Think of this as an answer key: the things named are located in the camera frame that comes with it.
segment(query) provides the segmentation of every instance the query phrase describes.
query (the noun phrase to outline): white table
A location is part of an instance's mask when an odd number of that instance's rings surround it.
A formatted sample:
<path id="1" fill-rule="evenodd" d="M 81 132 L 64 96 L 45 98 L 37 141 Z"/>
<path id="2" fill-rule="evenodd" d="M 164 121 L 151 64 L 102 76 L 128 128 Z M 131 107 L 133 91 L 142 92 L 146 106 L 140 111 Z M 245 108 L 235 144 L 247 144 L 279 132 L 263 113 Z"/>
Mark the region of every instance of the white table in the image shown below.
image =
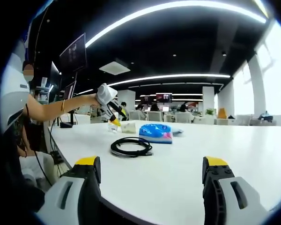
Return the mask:
<path id="1" fill-rule="evenodd" d="M 136 121 L 137 130 L 146 123 Z M 281 201 L 281 127 L 165 124 L 183 129 L 183 135 L 173 144 L 152 144 L 154 155 L 138 158 L 109 152 L 112 142 L 131 135 L 108 132 L 106 123 L 54 127 L 52 136 L 69 166 L 83 157 L 100 157 L 104 203 L 137 223 L 204 224 L 204 156 L 227 161 L 235 176 L 259 192 L 267 210 Z"/>
<path id="2" fill-rule="evenodd" d="M 75 114 L 75 116 L 77 118 L 78 125 L 90 124 L 90 116 L 89 115 Z M 75 116 L 73 115 L 73 120 L 74 120 L 74 122 L 77 122 Z M 63 115 L 60 116 L 60 118 L 63 122 L 70 122 L 70 117 L 71 117 L 71 114 L 69 114 L 69 113 L 63 114 Z"/>

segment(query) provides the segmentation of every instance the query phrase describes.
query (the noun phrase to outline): hand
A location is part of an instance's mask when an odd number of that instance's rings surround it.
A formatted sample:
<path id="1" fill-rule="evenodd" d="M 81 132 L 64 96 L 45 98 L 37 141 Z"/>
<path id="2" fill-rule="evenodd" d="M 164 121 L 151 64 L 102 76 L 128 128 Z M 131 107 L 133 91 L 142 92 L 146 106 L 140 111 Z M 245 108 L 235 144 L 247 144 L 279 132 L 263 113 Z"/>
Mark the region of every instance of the hand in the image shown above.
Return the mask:
<path id="1" fill-rule="evenodd" d="M 96 99 L 96 94 L 87 95 L 90 105 L 100 105 Z"/>
<path id="2" fill-rule="evenodd" d="M 35 152 L 31 149 L 26 149 L 27 156 L 36 156 Z"/>

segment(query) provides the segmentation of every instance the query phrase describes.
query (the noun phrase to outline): small container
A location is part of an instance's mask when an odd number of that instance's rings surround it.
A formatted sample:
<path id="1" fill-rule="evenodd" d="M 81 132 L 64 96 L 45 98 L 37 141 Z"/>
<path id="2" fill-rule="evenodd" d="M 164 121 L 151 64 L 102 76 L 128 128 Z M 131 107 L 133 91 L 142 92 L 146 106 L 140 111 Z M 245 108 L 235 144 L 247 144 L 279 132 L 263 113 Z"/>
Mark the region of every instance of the small container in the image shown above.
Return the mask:
<path id="1" fill-rule="evenodd" d="M 114 125 L 110 121 L 108 122 L 108 131 L 116 133 L 118 131 L 118 126 Z"/>

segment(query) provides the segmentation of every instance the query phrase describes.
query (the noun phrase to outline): white helmet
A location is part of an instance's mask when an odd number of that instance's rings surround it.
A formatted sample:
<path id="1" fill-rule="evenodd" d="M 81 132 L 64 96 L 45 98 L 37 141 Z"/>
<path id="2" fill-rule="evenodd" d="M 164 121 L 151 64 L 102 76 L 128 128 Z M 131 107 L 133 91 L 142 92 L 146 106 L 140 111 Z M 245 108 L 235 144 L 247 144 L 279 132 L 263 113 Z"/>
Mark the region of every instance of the white helmet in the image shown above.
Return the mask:
<path id="1" fill-rule="evenodd" d="M 21 115 L 29 95 L 22 72 L 24 43 L 19 41 L 3 71 L 0 84 L 0 129 L 4 133 Z"/>

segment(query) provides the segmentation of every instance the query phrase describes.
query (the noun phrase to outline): coiled cable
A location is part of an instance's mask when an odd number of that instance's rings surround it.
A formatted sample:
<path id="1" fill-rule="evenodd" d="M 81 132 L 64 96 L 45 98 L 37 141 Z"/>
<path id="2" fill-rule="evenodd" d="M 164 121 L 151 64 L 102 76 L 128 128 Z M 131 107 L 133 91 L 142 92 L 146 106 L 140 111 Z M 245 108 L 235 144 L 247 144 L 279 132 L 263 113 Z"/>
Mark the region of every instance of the coiled cable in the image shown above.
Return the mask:
<path id="1" fill-rule="evenodd" d="M 144 150 L 138 151 L 124 151 L 118 148 L 121 144 L 137 144 L 145 147 Z M 138 156 L 152 156 L 153 152 L 149 152 L 152 149 L 150 142 L 141 137 L 124 137 L 116 140 L 111 144 L 111 153 L 121 157 L 136 158 Z"/>

